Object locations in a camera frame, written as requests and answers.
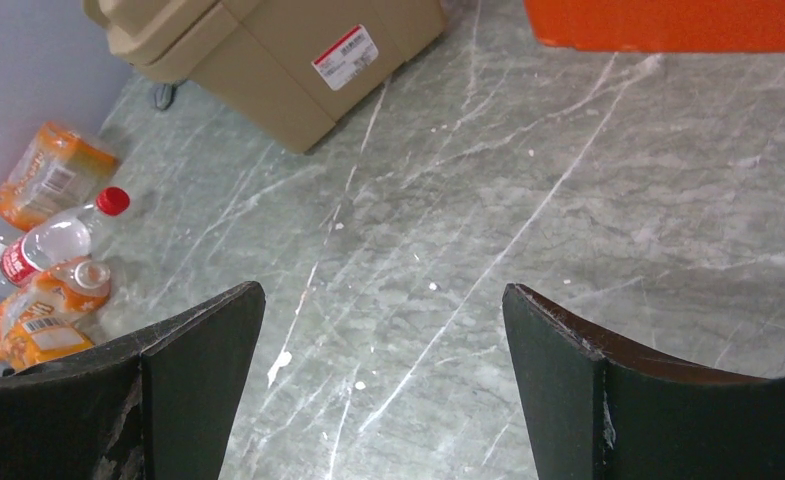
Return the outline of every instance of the red label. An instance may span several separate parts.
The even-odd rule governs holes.
[[[0,256],[0,271],[13,285],[23,287],[27,284],[34,274],[38,273],[39,269],[27,261],[27,256],[24,255],[24,239],[26,235],[22,235],[17,242],[6,247],[3,255]]]
[[[343,43],[345,43],[348,39],[351,38],[355,33],[360,31],[362,25],[357,25],[356,27],[352,28],[350,32],[346,33],[345,36],[339,39],[338,42],[334,43],[332,47],[328,48],[327,51],[321,54],[320,57],[316,58],[313,64],[316,66],[321,65],[321,62],[324,61],[325,58],[329,57],[331,53],[336,51],[337,48],[341,47]]]

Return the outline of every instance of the black panel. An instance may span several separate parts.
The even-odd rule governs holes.
[[[132,480],[144,467],[156,472],[149,480],[217,479],[264,306],[262,288],[242,284],[171,319],[0,378],[0,479]],[[173,434],[205,445],[161,438]],[[165,473],[155,468],[165,463]]]
[[[785,378],[665,355],[522,285],[507,288],[504,316],[541,480],[785,479]],[[573,396],[605,401],[590,419]],[[569,470],[587,446],[563,428],[605,440],[602,469]]]
[[[604,360],[571,332],[534,315],[508,290],[504,324],[536,467],[542,479],[589,479],[602,468]]]

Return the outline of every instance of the gray marble floor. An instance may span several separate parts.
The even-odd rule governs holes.
[[[448,9],[311,155],[192,84],[156,113],[134,79],[107,121],[139,210],[90,333],[267,291],[224,479],[536,478],[508,282],[785,375],[785,55],[548,49],[522,2]]]

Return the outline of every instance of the orange box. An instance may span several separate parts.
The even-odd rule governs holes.
[[[785,0],[525,0],[536,38],[587,51],[785,52]]]

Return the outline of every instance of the gray wall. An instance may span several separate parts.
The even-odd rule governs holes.
[[[97,132],[129,76],[79,0],[0,0],[0,183],[45,120]]]

